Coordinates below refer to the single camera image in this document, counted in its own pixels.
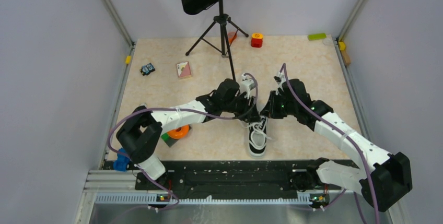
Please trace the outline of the black white sneaker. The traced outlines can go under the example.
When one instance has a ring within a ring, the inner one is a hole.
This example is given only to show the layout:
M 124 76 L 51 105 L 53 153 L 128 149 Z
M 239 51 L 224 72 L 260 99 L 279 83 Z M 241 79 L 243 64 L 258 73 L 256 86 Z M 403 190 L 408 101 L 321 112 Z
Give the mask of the black white sneaker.
M 261 158 L 266 152 L 267 141 L 271 140 L 267 135 L 268 121 L 267 116 L 261 115 L 258 122 L 241 124 L 248 130 L 248 150 L 252 158 Z

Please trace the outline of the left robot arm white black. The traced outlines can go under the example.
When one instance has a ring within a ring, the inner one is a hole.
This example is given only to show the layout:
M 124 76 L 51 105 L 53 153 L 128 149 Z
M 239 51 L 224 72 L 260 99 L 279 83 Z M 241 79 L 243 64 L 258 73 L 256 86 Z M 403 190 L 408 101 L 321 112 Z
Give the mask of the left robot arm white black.
M 166 168 L 154 154 L 161 136 L 171 130 L 213 119 L 227 120 L 222 113 L 232 113 L 232 119 L 248 121 L 257 102 L 258 82 L 246 73 L 241 82 L 225 79 L 217 89 L 188 103 L 171 108 L 151 108 L 141 105 L 112 130 L 128 158 L 148 177 L 155 189 L 167 184 Z

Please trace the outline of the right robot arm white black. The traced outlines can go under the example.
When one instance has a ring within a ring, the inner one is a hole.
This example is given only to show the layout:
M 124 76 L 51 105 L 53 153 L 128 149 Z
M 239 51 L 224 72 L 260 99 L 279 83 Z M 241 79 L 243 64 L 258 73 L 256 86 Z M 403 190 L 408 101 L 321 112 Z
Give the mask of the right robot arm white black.
M 339 150 L 354 167 L 319 158 L 307 167 L 306 181 L 312 188 L 333 184 L 361 195 L 380 212 L 387 211 L 412 188 L 409 158 L 398 152 L 392 154 L 370 142 L 346 124 L 332 107 L 321 100 L 311 100 L 299 79 L 274 77 L 278 84 L 264 109 L 269 119 L 296 118 Z

